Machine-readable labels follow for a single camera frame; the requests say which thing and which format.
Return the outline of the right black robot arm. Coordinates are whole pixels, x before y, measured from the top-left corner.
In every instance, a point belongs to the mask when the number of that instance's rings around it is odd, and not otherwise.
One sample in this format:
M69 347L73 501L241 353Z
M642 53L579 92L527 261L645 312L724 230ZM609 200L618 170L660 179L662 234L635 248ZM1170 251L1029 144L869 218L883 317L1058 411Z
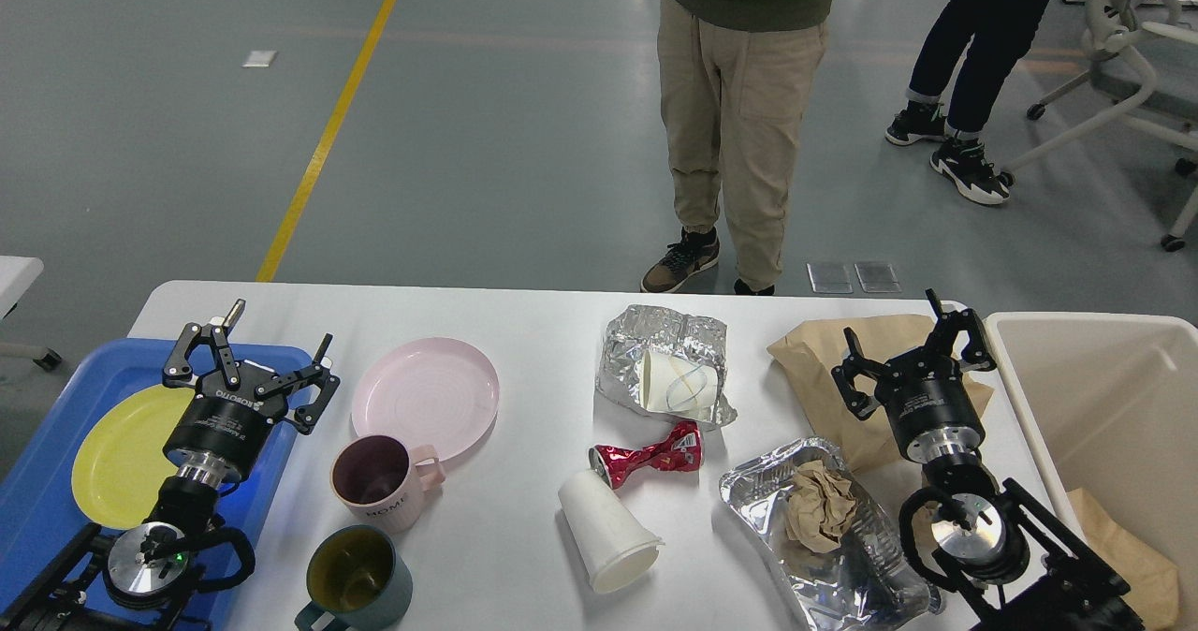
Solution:
M964 388L968 371L996 363L972 308L936 316L922 345L877 362L855 330L831 376L847 409L883 409L901 456L924 485L898 512L904 558L928 583L970 605L980 630L1142 630L1123 580L1043 503L984 466L984 423Z

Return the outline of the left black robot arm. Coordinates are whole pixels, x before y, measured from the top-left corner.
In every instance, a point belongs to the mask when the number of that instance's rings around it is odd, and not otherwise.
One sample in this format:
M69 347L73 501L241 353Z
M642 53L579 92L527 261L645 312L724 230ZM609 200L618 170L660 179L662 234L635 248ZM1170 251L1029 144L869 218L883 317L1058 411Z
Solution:
M78 368L4 483L5 630L224 621L295 436L341 384L327 340L232 345L243 308Z

